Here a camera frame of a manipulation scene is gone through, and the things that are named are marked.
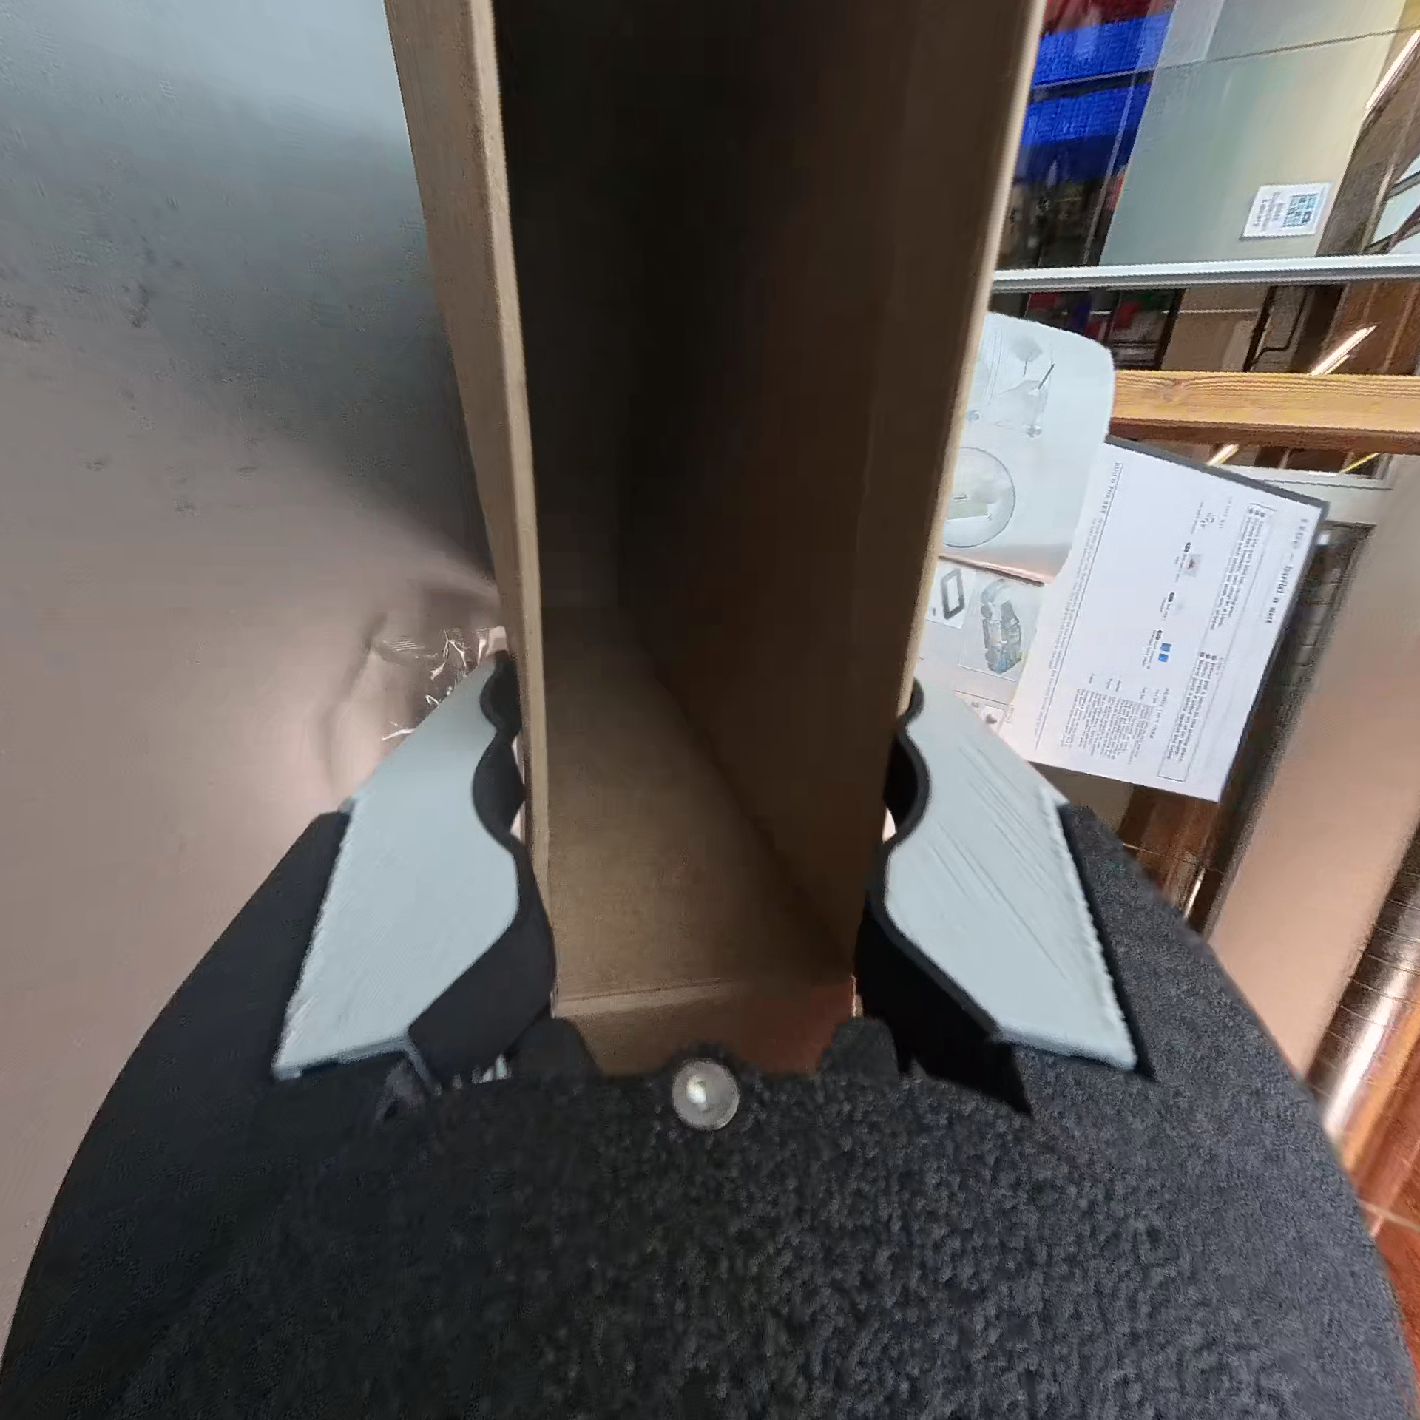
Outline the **wooden rail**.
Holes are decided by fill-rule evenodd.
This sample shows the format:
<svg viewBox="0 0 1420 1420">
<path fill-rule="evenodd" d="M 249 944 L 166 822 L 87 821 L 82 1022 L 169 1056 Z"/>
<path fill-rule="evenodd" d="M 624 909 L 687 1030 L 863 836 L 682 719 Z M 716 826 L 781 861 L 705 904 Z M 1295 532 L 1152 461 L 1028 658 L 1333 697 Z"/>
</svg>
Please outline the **wooden rail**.
<svg viewBox="0 0 1420 1420">
<path fill-rule="evenodd" d="M 1140 440 L 1419 452 L 1419 378 L 1120 369 L 1111 432 Z"/>
</svg>

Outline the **white printed instruction sheet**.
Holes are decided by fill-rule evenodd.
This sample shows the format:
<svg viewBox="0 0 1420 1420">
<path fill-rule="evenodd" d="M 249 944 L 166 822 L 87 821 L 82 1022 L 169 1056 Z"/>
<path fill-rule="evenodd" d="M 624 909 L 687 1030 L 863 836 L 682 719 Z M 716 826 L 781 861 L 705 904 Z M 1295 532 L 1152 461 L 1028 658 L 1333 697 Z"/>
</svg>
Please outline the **white printed instruction sheet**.
<svg viewBox="0 0 1420 1420">
<path fill-rule="evenodd" d="M 1037 765 L 1221 800 L 1326 515 L 1109 437 L 1003 738 Z"/>
</svg>

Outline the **clear plastic wrap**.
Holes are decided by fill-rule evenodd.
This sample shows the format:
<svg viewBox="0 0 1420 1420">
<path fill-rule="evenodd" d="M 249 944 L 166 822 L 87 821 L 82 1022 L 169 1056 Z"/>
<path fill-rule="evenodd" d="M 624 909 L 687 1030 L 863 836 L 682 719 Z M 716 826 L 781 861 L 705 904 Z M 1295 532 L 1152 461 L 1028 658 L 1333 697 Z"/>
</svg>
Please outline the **clear plastic wrap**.
<svg viewBox="0 0 1420 1420">
<path fill-rule="evenodd" d="M 381 741 L 411 736 L 494 652 L 506 648 L 504 625 L 442 626 L 426 636 L 386 631 L 369 648 L 381 692 Z"/>
</svg>

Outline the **blue storage crates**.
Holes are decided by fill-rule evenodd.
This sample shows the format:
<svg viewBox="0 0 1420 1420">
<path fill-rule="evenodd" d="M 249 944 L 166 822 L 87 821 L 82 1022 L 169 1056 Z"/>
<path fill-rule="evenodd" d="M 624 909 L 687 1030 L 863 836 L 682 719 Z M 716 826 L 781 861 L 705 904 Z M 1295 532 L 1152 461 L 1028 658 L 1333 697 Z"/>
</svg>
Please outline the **blue storage crates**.
<svg viewBox="0 0 1420 1420">
<path fill-rule="evenodd" d="M 1104 258 L 1172 16 L 1169 1 L 1047 3 L 1003 266 Z"/>
</svg>

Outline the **black cardboard box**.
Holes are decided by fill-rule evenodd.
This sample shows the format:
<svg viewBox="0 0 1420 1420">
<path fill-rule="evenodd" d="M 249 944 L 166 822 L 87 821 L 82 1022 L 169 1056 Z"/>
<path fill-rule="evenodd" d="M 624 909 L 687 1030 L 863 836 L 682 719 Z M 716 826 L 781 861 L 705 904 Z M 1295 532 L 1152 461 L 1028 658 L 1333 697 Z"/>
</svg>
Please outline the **black cardboard box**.
<svg viewBox="0 0 1420 1420">
<path fill-rule="evenodd" d="M 386 3 L 555 1010 L 820 1056 L 1045 3 Z"/>
</svg>

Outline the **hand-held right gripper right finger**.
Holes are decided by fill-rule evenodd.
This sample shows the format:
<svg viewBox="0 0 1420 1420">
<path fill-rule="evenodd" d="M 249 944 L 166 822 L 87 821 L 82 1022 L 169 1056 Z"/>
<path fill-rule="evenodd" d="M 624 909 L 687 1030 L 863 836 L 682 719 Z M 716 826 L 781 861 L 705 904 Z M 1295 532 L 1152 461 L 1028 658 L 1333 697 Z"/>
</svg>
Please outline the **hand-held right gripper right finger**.
<svg viewBox="0 0 1420 1420">
<path fill-rule="evenodd" d="M 1023 1051 L 1145 1071 L 1069 800 L 959 696 L 920 682 L 883 799 L 856 976 L 905 1074 L 1025 1110 Z"/>
</svg>

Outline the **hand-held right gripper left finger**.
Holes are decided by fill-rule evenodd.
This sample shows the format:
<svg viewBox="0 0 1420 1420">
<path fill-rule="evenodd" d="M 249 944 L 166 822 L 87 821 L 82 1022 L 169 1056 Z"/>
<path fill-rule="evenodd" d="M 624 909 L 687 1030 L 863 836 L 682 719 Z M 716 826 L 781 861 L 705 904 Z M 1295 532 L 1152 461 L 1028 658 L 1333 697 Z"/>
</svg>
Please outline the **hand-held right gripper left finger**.
<svg viewBox="0 0 1420 1420">
<path fill-rule="evenodd" d="M 426 1084 L 511 1071 L 557 983 L 553 929 L 516 831 L 519 733 L 518 669 L 492 653 L 349 797 L 276 1079 L 394 1056 Z"/>
</svg>

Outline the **grey desk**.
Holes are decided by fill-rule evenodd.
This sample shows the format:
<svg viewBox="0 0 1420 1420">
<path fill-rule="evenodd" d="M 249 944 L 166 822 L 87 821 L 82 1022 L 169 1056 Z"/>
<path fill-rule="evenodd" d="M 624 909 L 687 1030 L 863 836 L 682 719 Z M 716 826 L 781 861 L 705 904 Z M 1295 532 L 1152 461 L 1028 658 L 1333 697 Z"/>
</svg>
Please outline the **grey desk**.
<svg viewBox="0 0 1420 1420">
<path fill-rule="evenodd" d="M 4 1316 L 137 1039 L 489 584 L 382 3 L 4 3 Z"/>
</svg>

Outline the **white paper sign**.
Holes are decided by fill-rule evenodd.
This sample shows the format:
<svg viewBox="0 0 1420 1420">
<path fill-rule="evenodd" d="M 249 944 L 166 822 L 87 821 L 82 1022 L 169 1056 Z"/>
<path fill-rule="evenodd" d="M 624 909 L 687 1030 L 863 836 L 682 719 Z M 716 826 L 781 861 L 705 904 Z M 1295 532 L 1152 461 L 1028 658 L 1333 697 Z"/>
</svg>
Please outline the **white paper sign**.
<svg viewBox="0 0 1420 1420">
<path fill-rule="evenodd" d="M 1241 227 L 1241 239 L 1316 236 L 1329 204 L 1333 182 L 1280 182 L 1256 189 Z"/>
</svg>

